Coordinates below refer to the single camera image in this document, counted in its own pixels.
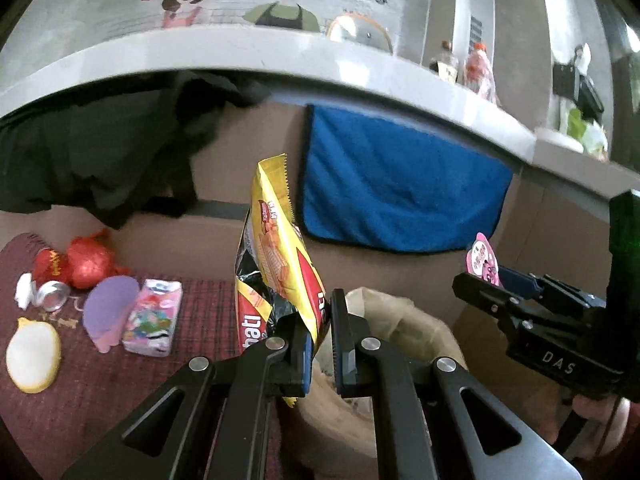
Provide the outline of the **person right hand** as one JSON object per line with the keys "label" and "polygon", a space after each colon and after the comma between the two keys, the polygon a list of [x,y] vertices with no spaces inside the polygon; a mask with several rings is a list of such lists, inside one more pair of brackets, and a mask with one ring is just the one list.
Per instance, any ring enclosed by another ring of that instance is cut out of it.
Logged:
{"label": "person right hand", "polygon": [[570,442],[568,455],[592,460],[612,453],[622,444],[630,410],[630,401],[619,396],[607,396],[596,401],[575,394],[572,400],[561,401],[546,423],[546,429],[541,432],[549,443],[555,444],[568,415],[576,414],[586,422],[578,436]]}

